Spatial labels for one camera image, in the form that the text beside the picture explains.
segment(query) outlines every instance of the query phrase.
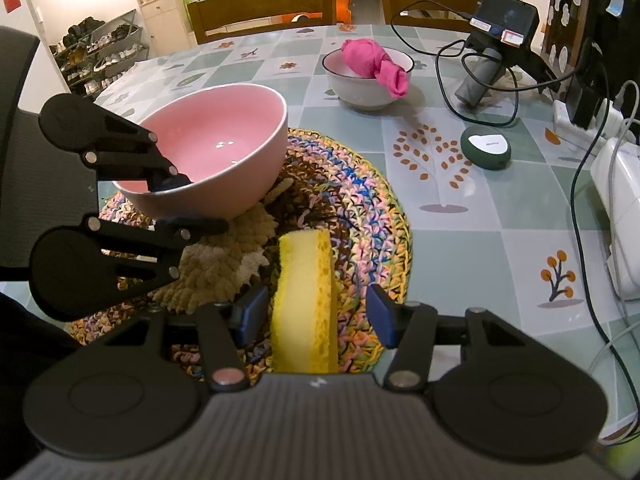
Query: floor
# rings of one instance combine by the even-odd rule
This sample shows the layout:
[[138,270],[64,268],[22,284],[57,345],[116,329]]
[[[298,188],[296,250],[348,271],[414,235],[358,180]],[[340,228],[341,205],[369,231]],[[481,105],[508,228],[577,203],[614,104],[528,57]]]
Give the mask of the floor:
[[351,3],[353,25],[384,25],[381,0],[353,0]]

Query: checkered tablecloth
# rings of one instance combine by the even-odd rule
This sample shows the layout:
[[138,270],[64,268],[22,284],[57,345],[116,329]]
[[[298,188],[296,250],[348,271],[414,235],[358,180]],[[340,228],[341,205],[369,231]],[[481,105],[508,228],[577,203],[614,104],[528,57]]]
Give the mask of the checkered tablecloth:
[[[430,52],[462,37],[411,27],[398,31]],[[345,106],[322,68],[324,54],[356,37],[374,38],[415,59],[410,92],[381,112]],[[465,76],[460,60],[443,59],[441,73],[457,101],[452,95]],[[517,75],[519,84],[531,82]],[[459,141],[468,124],[445,108],[433,57],[416,54],[386,26],[299,28],[216,41],[137,65],[96,102],[136,122],[190,92],[244,81],[279,91],[289,105],[289,126],[331,136],[386,174],[413,231],[410,300],[457,316],[472,306],[488,308],[577,365],[589,365],[602,342],[584,301],[568,204],[584,152],[554,134],[546,94],[520,95],[519,118],[502,129],[513,152],[503,171],[483,171],[466,161]],[[476,116],[505,120],[513,106],[513,94],[490,92]],[[593,303],[606,332],[616,335],[623,322],[606,269],[608,219],[588,171],[578,180],[577,215]],[[632,320],[639,320],[639,303],[629,307]],[[625,340],[618,347],[640,383],[632,344]],[[610,356],[594,376],[609,399],[606,431],[614,430],[630,420],[629,390]]]

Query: yellow sponge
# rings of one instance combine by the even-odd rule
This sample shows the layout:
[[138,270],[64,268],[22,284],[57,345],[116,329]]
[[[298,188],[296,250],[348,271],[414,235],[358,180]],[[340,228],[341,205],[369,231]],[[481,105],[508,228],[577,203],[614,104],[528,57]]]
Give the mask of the yellow sponge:
[[337,372],[337,287],[329,231],[281,237],[280,267],[271,316],[273,371]]

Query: power strip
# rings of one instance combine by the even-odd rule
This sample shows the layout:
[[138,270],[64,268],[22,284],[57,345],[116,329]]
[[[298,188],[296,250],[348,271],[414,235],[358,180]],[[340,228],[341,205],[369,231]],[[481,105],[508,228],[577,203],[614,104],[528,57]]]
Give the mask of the power strip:
[[[600,128],[600,124],[604,118],[604,112],[606,110],[606,102],[603,101],[600,105],[600,110],[598,111],[596,117],[591,120],[591,124],[588,130],[581,128],[580,126],[576,126],[569,119],[569,113],[566,110],[566,105],[562,101],[554,101],[554,133],[560,137],[561,139],[566,140],[578,148],[583,150],[587,150],[591,143],[593,142],[593,138],[598,134],[598,129]],[[613,107],[612,103],[609,103],[609,113],[607,115],[607,122],[602,130],[602,136],[598,139],[595,146],[593,147],[593,155],[597,155],[604,144],[607,142],[607,139],[611,139],[617,136],[620,127],[622,126],[622,122],[624,121],[624,117],[620,110],[616,110]],[[633,140],[633,136],[631,133],[627,134],[629,140]]]

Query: plug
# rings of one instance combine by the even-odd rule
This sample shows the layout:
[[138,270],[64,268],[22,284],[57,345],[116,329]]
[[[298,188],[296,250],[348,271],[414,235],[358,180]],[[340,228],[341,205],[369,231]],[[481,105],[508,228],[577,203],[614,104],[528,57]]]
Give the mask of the plug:
[[606,99],[602,100],[602,104],[600,105],[600,109],[598,110],[595,120],[591,123],[591,128],[600,127],[604,119],[604,112],[607,109],[607,105],[609,106],[609,113],[607,114],[607,122],[602,129],[602,136],[605,139],[611,139],[612,137],[618,136],[618,132],[622,127],[622,122],[625,118],[622,115],[620,108],[616,108],[616,105],[613,103],[608,103]]

